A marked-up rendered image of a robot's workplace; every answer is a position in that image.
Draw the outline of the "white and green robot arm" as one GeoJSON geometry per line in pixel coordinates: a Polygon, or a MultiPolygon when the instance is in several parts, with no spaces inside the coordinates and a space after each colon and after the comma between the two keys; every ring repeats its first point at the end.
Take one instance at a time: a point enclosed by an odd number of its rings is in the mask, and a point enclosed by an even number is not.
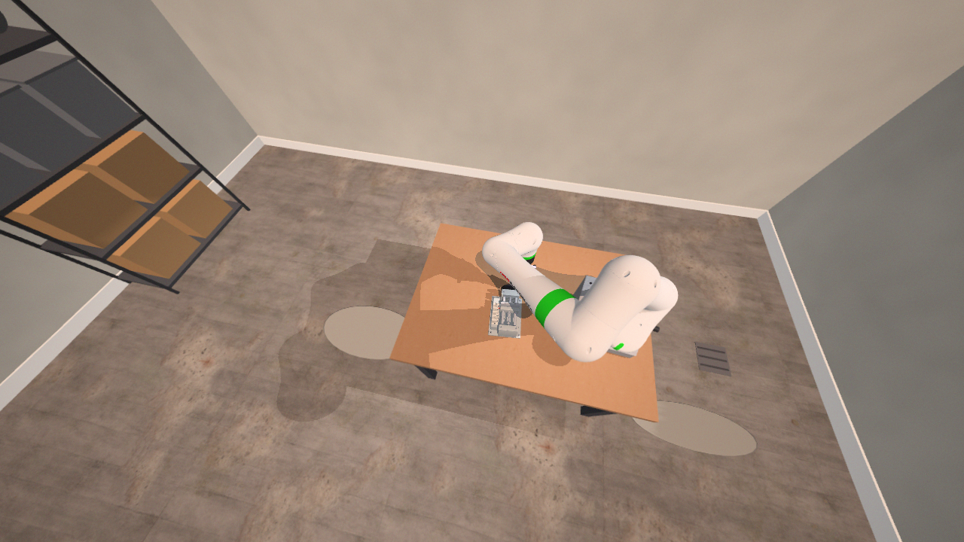
{"type": "Polygon", "coordinates": [[[640,256],[607,262],[579,302],[531,265],[542,242],[540,227],[524,222],[489,238],[482,256],[571,359],[596,361],[610,346],[618,352],[636,351],[653,329],[660,330],[655,325],[677,304],[675,285],[640,256]]]}

